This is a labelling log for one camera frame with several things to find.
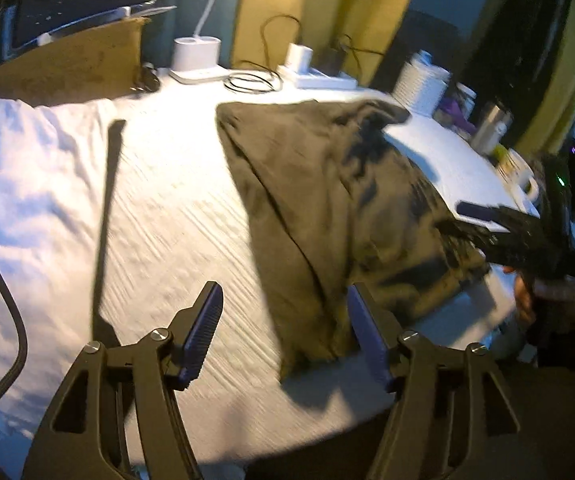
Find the white table surface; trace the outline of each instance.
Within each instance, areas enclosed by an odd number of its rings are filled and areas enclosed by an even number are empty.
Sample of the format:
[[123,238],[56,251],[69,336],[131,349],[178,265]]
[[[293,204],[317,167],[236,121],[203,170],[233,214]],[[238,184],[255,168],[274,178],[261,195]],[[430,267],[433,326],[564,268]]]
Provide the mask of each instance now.
[[[234,94],[221,82],[183,86],[163,77],[158,93],[134,99],[130,107],[144,121],[149,120],[147,114],[156,114],[157,121],[176,121],[175,127],[191,130],[192,135],[214,135],[214,117],[210,114],[222,102],[286,104],[360,98],[393,101],[369,89],[299,90],[288,84],[270,94]],[[405,124],[389,126],[385,134],[420,166],[452,211],[461,200],[514,206],[491,166],[431,118],[413,116]],[[464,349],[482,340],[514,309],[512,282],[512,277],[494,269],[484,282],[427,316],[416,328],[437,344]],[[250,460],[302,446],[351,428],[392,402],[391,396],[371,380],[360,355],[340,365],[321,367],[284,387],[276,380],[235,398],[198,396],[184,403],[182,396],[179,405],[200,463]],[[138,449],[130,448],[133,460],[138,461],[138,455]]]

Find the mug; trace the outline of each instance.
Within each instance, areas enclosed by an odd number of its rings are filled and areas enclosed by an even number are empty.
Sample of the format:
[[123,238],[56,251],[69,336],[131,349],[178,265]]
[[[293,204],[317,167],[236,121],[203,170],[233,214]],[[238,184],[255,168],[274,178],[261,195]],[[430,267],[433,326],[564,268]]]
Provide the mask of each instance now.
[[517,152],[507,150],[507,155],[501,160],[496,171],[508,186],[519,186],[525,191],[530,202],[536,202],[539,189],[534,178],[534,171]]

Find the mug handle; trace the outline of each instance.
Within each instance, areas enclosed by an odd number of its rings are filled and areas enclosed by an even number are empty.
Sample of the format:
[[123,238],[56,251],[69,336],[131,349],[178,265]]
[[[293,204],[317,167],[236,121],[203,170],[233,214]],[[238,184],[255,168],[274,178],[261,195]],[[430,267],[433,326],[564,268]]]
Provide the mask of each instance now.
[[527,199],[533,204],[538,199],[538,182],[531,176],[529,179],[529,192],[527,192]]

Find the wrinkled fabric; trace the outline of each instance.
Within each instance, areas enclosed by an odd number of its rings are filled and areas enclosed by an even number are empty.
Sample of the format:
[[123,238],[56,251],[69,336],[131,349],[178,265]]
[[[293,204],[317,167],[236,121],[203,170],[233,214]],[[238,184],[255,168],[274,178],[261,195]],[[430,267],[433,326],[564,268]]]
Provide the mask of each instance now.
[[389,144],[407,111],[380,101],[230,103],[219,137],[282,348],[281,378],[357,348],[347,286],[365,283],[406,326],[487,272],[423,172]]

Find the hand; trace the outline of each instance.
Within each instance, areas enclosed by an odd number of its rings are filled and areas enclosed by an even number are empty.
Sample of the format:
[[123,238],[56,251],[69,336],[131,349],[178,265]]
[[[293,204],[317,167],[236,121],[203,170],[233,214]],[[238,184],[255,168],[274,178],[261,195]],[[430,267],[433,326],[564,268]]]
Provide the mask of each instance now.
[[[503,272],[510,274],[514,269],[505,267]],[[553,308],[561,308],[561,315],[557,316],[559,322],[554,331],[565,334],[575,328],[575,278],[566,280],[548,281],[536,279],[533,294],[525,286],[523,277],[518,274],[514,282],[514,297],[517,301],[519,320],[527,327],[536,321],[533,309],[534,297],[552,301]]]

